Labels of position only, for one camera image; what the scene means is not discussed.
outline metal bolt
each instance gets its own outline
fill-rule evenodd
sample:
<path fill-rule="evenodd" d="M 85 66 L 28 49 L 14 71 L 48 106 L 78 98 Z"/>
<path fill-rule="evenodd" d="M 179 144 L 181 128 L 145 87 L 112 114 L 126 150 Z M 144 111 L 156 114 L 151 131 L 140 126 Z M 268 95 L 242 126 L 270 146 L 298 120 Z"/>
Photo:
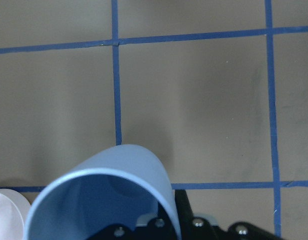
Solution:
<path fill-rule="evenodd" d="M 156 219 L 156 221 L 155 221 L 155 226 L 156 226 L 157 228 L 162 228 L 162 227 L 164 227 L 164 226 L 165 226 L 164 220 L 161 219 L 161 218 Z"/>
<path fill-rule="evenodd" d="M 196 217 L 193 219 L 192 223 L 195 227 L 202 227 L 204 225 L 204 220 L 199 217 Z"/>
<path fill-rule="evenodd" d="M 125 234 L 125 231 L 121 226 L 116 228 L 115 231 L 114 231 L 114 236 L 117 237 L 117 238 L 123 236 L 124 234 Z"/>
<path fill-rule="evenodd" d="M 236 228 L 235 228 L 236 232 L 239 234 L 239 235 L 247 235 L 248 234 L 248 229 L 247 227 L 243 226 L 243 225 L 238 225 Z"/>

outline blue grid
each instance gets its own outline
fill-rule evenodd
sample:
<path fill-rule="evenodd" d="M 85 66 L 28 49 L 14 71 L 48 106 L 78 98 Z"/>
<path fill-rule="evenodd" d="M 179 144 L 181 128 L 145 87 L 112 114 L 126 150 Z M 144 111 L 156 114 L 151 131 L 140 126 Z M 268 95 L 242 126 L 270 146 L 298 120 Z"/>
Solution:
<path fill-rule="evenodd" d="M 19 52 L 38 52 L 47 50 L 79 49 L 101 46 L 112 46 L 113 50 L 113 77 L 114 77 L 114 101 L 115 101 L 115 130 L 116 144 L 122 143 L 121 131 L 121 106 L 120 106 L 120 77 L 119 77 L 119 45 L 145 44 L 177 41 L 193 41 L 221 38 L 251 37 L 266 35 L 267 49 L 267 76 L 268 76 L 268 100 L 269 100 L 269 123 L 273 181 L 267 182 L 212 182 L 212 183 L 172 183 L 173 189 L 187 190 L 210 190 L 210 189 L 273 189 L 274 193 L 274 229 L 275 234 L 281 236 L 281 188 L 308 187 L 308 180 L 280 181 L 279 160 L 277 151 L 277 127 L 275 108 L 275 72 L 274 72 L 274 49 L 273 36 L 279 34 L 306 33 L 308 26 L 273 27 L 271 0 L 264 0 L 266 28 L 256 30 L 237 30 L 222 32 L 207 32 L 183 35 L 165 35 L 149 37 L 119 38 L 118 35 L 118 0 L 112 0 L 112 39 L 71 42 L 59 44 L 32 45 L 21 47 L 0 48 L 1 54 Z M 41 192 L 45 186 L 0 186 L 0 188 L 13 189 L 21 193 Z"/>

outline gray floor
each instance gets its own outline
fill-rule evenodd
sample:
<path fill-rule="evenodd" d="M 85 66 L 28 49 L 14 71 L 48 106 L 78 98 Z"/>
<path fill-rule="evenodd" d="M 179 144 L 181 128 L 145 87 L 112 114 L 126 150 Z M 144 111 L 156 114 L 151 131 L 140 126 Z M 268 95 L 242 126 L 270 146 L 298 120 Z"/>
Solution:
<path fill-rule="evenodd" d="M 308 26 L 308 0 L 272 0 Z M 262 0 L 122 0 L 119 37 L 265 28 Z M 0 48 L 108 40 L 110 0 L 0 1 Z M 122 139 L 172 183 L 272 181 L 266 36 L 119 47 Z M 45 186 L 115 145 L 111 46 L 0 54 L 0 186 Z M 308 32 L 274 36 L 280 178 L 308 180 Z M 273 190 L 189 190 L 196 212 L 271 232 Z M 31 202 L 37 193 L 24 193 Z M 281 190 L 281 228 L 308 240 L 308 188 Z"/>

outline horizontal blue tape strip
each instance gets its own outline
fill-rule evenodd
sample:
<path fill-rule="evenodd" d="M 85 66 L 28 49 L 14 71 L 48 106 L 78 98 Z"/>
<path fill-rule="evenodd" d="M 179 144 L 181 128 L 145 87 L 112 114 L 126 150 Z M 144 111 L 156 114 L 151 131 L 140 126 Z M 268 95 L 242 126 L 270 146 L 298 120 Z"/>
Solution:
<path fill-rule="evenodd" d="M 23 52 L 39 52 L 47 50 L 62 50 L 62 49 L 82 49 L 92 48 L 99 46 L 112 46 L 112 40 L 100 40 L 100 41 L 83 41 L 83 42 L 70 42 L 70 43 L 58 43 L 47 45 L 34 45 L 34 46 L 17 46 L 0 48 L 0 54 L 10 53 L 23 53 Z"/>
<path fill-rule="evenodd" d="M 99 46 L 118 46 L 118 45 L 126 45 L 126 44 L 145 44 L 145 43 L 190 41 L 190 40 L 251 37 L 251 36 L 257 36 L 257 35 L 265 35 L 267 34 L 267 31 L 271 31 L 272 34 L 307 33 L 308 26 L 291 26 L 291 27 L 277 27 L 273 29 L 221 31 L 221 32 L 194 33 L 194 34 L 168 35 L 168 36 L 132 37 L 132 38 L 121 38 L 116 41 L 109 39 L 109 40 L 99 40 L 99 41 L 84 41 L 84 42 L 57 43 L 57 44 L 34 45 L 34 46 L 6 47 L 6 48 L 0 48 L 0 54 L 21 53 L 21 52 L 39 52 L 39 51 L 63 50 L 63 49 L 81 49 L 81 48 L 91 48 L 91 47 L 99 47 Z"/>
<path fill-rule="evenodd" d="M 172 188 L 187 190 L 208 190 L 208 189 L 270 189 L 273 188 L 273 182 L 208 182 L 208 183 L 172 183 Z M 301 181 L 281 181 L 281 188 L 308 187 L 308 180 Z M 45 186 L 0 186 L 0 189 L 12 189 L 20 193 L 41 192 Z"/>

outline silver screw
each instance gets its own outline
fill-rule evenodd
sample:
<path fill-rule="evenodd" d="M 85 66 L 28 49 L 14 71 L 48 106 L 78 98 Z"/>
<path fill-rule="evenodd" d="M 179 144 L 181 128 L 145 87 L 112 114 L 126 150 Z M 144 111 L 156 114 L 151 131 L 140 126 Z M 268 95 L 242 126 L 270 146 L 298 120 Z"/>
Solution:
<path fill-rule="evenodd" d="M 162 227 L 164 227 L 164 226 L 165 226 L 164 220 L 161 219 L 161 218 L 156 219 L 156 221 L 155 221 L 155 226 L 156 226 L 157 228 L 162 228 Z"/>
<path fill-rule="evenodd" d="M 204 220 L 199 217 L 196 217 L 193 219 L 192 223 L 195 227 L 202 227 L 204 225 Z"/>
<path fill-rule="evenodd" d="M 235 228 L 236 232 L 239 234 L 239 235 L 247 235 L 248 234 L 248 230 L 245 226 L 243 225 L 238 225 L 236 228 Z"/>
<path fill-rule="evenodd" d="M 114 236 L 117 237 L 117 238 L 123 236 L 124 234 L 125 234 L 125 231 L 121 226 L 116 228 L 115 231 L 114 231 Z"/>

